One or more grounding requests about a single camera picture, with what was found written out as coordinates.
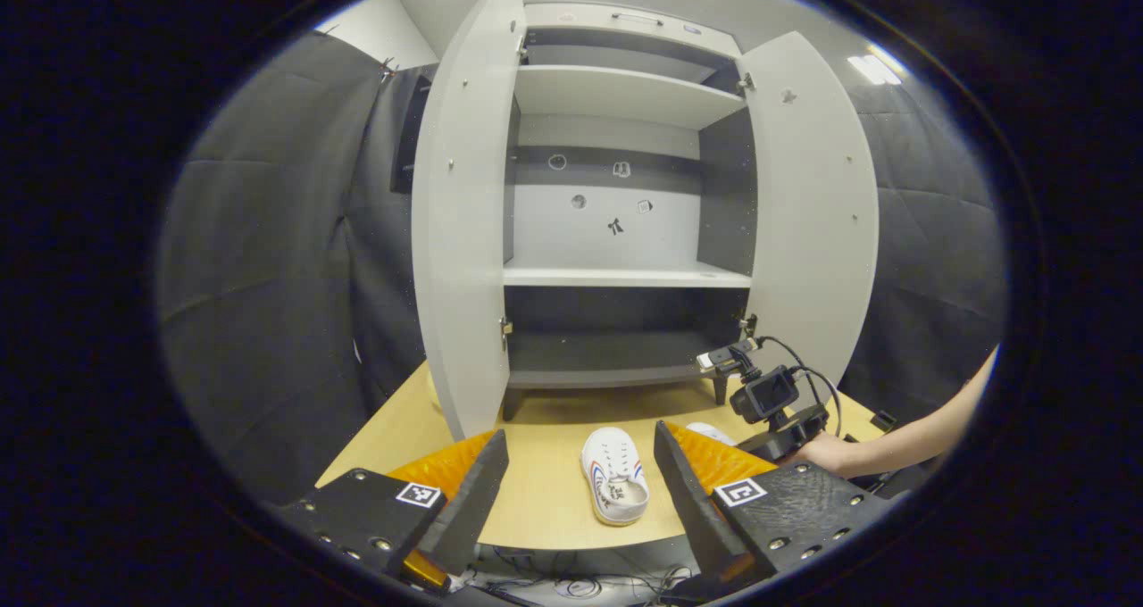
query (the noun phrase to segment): orange foam pad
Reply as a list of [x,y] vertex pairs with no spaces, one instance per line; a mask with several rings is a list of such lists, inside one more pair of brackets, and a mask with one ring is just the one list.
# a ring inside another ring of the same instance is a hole
[[679,442],[679,448],[687,456],[687,462],[698,477],[698,484],[708,495],[713,493],[717,486],[737,482],[777,469],[776,464],[743,449],[727,446],[670,422],[664,424],[671,431],[674,441]]
[[[450,447],[393,469],[386,476],[406,482],[437,487],[445,494],[446,503],[451,502],[461,489],[461,482],[477,461],[477,456],[493,437],[493,431],[461,440]],[[405,572],[435,586],[443,586],[447,574],[423,553],[414,550],[405,559]]]
[[453,501],[472,463],[477,461],[477,456],[491,437],[493,431],[470,437],[385,474],[406,482],[437,487],[445,494],[446,500]]

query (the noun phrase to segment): cabinet leg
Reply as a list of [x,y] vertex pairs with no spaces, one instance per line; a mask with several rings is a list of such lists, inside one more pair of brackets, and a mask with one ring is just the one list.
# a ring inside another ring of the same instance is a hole
[[504,422],[511,422],[515,417],[515,413],[520,410],[521,404],[523,404],[523,391],[514,389],[504,391],[504,410],[502,415]]
[[726,404],[726,377],[714,378],[714,404],[722,406]]

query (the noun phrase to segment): white shelf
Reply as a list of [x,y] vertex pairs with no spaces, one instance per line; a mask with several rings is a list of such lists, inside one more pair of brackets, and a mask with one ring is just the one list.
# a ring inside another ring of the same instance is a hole
[[645,34],[695,47],[735,59],[742,55],[732,34],[662,14],[625,6],[575,2],[537,2],[523,6],[528,26],[534,29],[593,30]]
[[505,286],[581,286],[621,288],[750,288],[750,277],[704,264],[662,270],[504,265]]
[[727,91],[641,71],[525,65],[515,77],[521,114],[607,117],[700,130],[745,107]]

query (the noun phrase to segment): shoe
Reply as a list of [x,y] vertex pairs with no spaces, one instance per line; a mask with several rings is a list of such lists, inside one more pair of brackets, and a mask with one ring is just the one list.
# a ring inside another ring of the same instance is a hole
[[687,430],[701,433],[727,446],[738,446],[738,442],[732,440],[730,436],[727,436],[722,431],[719,431],[705,422],[692,422],[690,424],[687,424]]
[[592,508],[605,525],[622,527],[647,510],[650,490],[631,436],[622,429],[597,429],[580,453],[583,474],[591,485]]

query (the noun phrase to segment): human arm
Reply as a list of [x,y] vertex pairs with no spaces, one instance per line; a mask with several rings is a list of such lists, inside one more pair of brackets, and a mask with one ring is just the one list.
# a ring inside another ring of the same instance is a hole
[[790,462],[809,461],[842,478],[856,478],[904,469],[946,452],[968,426],[996,353],[992,349],[976,375],[929,415],[868,442],[847,442],[823,431],[790,456]]

